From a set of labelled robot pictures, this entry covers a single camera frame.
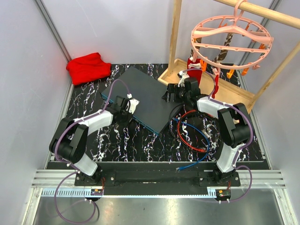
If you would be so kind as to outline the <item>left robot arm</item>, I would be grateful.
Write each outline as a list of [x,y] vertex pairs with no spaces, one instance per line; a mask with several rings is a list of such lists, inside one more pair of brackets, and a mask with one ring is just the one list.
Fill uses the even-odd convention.
[[91,115],[63,118],[50,142],[49,151],[58,161],[79,171],[90,185],[97,185],[101,181],[101,167],[85,153],[88,136],[115,123],[127,126],[138,105],[139,101],[128,94],[126,98],[117,96],[114,103],[106,104],[104,109]]

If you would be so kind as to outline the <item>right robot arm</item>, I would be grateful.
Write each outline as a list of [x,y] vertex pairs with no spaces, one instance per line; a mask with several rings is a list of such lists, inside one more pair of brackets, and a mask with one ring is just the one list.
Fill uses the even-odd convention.
[[253,140],[252,122],[245,105],[228,104],[202,94],[197,79],[191,77],[168,84],[162,99],[184,103],[192,107],[192,113],[204,113],[217,119],[223,147],[211,178],[219,186],[234,178],[238,156]]

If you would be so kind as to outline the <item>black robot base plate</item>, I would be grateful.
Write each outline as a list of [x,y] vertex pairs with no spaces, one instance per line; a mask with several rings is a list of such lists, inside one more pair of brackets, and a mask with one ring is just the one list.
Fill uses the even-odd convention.
[[75,186],[104,185],[106,196],[125,197],[200,197],[213,188],[260,187],[270,169],[265,161],[239,162],[238,170],[224,175],[215,162],[200,162],[188,167],[184,162],[104,162],[95,175],[75,177]]

